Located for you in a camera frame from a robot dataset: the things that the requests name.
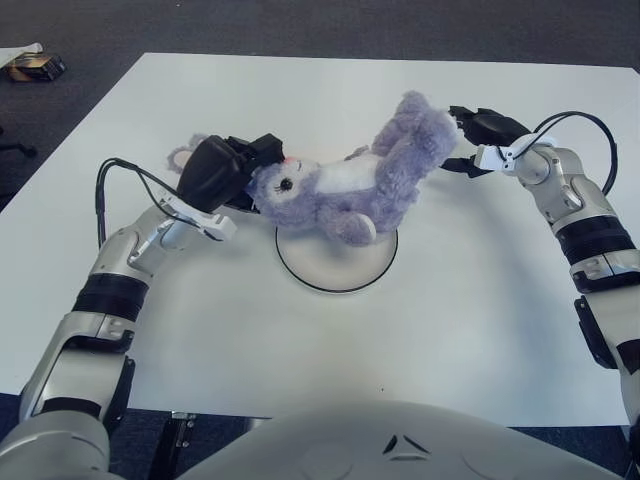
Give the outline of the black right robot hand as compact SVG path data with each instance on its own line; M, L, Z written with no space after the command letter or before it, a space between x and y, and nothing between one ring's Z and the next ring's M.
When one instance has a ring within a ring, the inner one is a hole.
M449 113L462 130L464 138L474 146L490 145L509 147L518 138L531 133L515 119L494 110L479 108L473 112L463 106L450 106ZM448 158L441 168L464 173L469 178L476 178L490 173L475 165L475 156L468 158Z

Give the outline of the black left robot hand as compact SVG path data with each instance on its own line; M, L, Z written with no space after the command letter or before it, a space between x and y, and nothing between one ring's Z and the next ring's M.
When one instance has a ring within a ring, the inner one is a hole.
M284 161L283 143L272 134L249 142L210 135L190 154L176 187L177 196L199 211L221 206L256 213L248 185L254 173Z

